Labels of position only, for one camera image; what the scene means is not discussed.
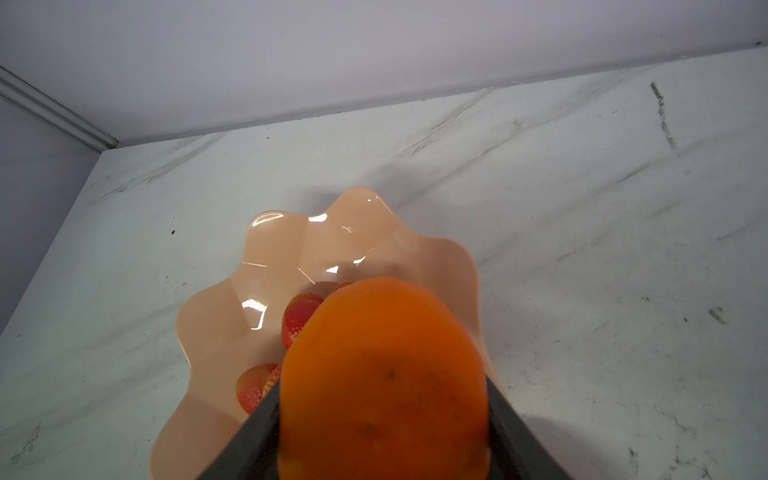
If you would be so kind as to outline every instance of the wall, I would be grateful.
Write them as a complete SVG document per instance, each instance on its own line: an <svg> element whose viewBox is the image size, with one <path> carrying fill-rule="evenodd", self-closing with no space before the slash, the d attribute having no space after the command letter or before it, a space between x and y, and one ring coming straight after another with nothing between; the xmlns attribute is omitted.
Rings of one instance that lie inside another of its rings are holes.
<svg viewBox="0 0 768 480"><path fill-rule="evenodd" d="M97 159L0 101L0 332Z"/></svg>
<svg viewBox="0 0 768 480"><path fill-rule="evenodd" d="M765 0L0 4L0 65L121 141L763 40Z"/></svg>

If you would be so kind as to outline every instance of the scalloped bowl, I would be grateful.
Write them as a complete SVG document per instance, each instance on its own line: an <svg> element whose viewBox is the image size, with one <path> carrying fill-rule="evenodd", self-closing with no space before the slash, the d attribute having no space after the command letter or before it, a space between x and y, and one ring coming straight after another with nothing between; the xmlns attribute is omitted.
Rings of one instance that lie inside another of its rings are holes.
<svg viewBox="0 0 768 480"><path fill-rule="evenodd" d="M190 385L154 443L152 478L194 479L230 441L248 416L235 382L254 365L282 362L283 311L296 294L326 296L339 282L374 276L437 295L466 327L498 385L482 339L472 256L456 242L414 232L372 190L353 188L315 217L277 211L256 217L237 271L181 308L176 333Z"/></svg>

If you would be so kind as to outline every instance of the marble countertop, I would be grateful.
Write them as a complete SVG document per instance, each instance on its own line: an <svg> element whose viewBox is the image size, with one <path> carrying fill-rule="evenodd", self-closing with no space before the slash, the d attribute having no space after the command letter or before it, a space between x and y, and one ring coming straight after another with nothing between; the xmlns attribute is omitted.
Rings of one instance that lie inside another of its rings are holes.
<svg viewBox="0 0 768 480"><path fill-rule="evenodd" d="M380 193L481 274L577 480L768 471L768 48L106 151L0 337L0 477L146 478L174 320L264 210Z"/></svg>

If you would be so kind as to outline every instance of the bowl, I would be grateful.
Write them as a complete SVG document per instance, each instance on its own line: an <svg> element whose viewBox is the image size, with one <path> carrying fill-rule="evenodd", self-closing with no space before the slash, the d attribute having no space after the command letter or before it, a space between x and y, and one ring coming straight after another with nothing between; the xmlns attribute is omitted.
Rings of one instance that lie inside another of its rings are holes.
<svg viewBox="0 0 768 480"><path fill-rule="evenodd" d="M154 443L152 478L192 480L230 441L248 416L235 382L252 366L283 361L283 311L296 294L325 297L341 282L374 276L431 290L467 329L498 386L482 338L472 256L452 240L414 232L379 195L356 187L324 214L269 211L253 219L235 273L181 307L176 334L190 383Z"/></svg>

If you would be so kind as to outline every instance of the red fruit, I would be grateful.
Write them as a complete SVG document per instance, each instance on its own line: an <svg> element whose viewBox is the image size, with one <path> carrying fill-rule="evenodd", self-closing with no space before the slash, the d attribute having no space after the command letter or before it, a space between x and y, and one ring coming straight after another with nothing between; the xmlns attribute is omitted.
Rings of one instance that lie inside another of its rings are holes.
<svg viewBox="0 0 768 480"><path fill-rule="evenodd" d="M323 298L314 293L300 293L290 301L283 313L283 345L287 349L322 302Z"/></svg>
<svg viewBox="0 0 768 480"><path fill-rule="evenodd" d="M256 407L259 406L259 403L261 403L261 399L264 398L262 391L266 382L270 379L272 371L275 369L279 369L276 363L262 363L246 370L237 379L235 395L240 406L243 407L243 410L248 415L253 413Z"/></svg>
<svg viewBox="0 0 768 480"><path fill-rule="evenodd" d="M262 399L266 396L267 393L270 392L272 387L275 386L275 383L277 383L277 380L280 378L280 373L282 373L282 372L283 372L283 366L282 365L278 365L278 366L276 366L272 370L272 373L270 374L270 377L268 379L266 379L266 382L264 383L264 388L261 389L261 398Z"/></svg>
<svg viewBox="0 0 768 480"><path fill-rule="evenodd" d="M335 288L335 289L331 290L331 293L334 293L334 292L336 292L338 289L342 289L342 288L344 288L344 287L345 287L345 286L347 286L347 285L352 285L353 283L354 283L354 282L344 282L344 283L340 283L340 284L336 285L336 288Z"/></svg>

